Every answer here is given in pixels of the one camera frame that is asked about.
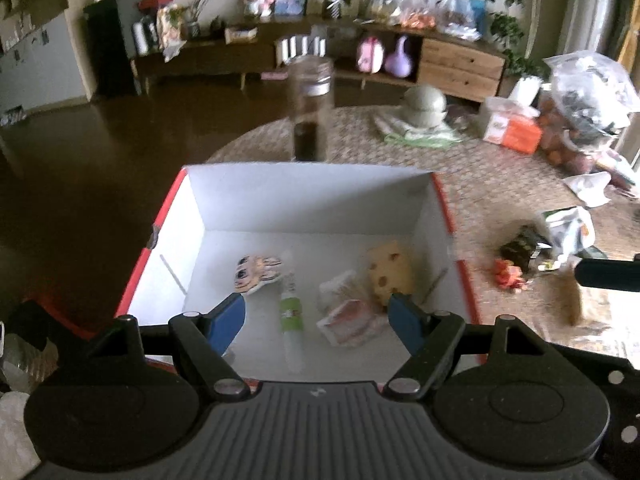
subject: plastic bottle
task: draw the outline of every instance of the plastic bottle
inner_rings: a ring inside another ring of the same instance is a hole
[[[296,292],[293,268],[289,268],[282,277],[280,327],[287,368],[292,374],[302,373],[305,368],[304,325],[302,323],[302,304]]]

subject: white dot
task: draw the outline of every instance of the white dot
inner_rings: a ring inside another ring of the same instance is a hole
[[[635,426],[627,426],[622,430],[620,437],[622,437],[622,442],[631,444],[636,438],[638,438],[638,429]]]
[[[620,384],[625,380],[625,375],[620,370],[613,370],[609,374],[609,382],[611,384]]]

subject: wooden floor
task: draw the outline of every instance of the wooden floor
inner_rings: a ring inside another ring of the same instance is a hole
[[[403,92],[340,82],[335,100],[396,104]],[[185,78],[1,129],[0,320],[31,297],[105,326],[180,167],[286,113],[283,82],[242,92],[237,76]]]

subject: purple toy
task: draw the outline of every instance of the purple toy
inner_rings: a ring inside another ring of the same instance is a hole
[[[396,51],[389,54],[385,61],[385,70],[399,78],[407,77],[414,68],[411,58],[404,53],[405,41],[406,36],[400,36],[398,44],[396,45]]]

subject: glass jar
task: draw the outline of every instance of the glass jar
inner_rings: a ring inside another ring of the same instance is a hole
[[[326,158],[326,142],[333,126],[334,64],[319,56],[299,56],[288,70],[292,160]]]

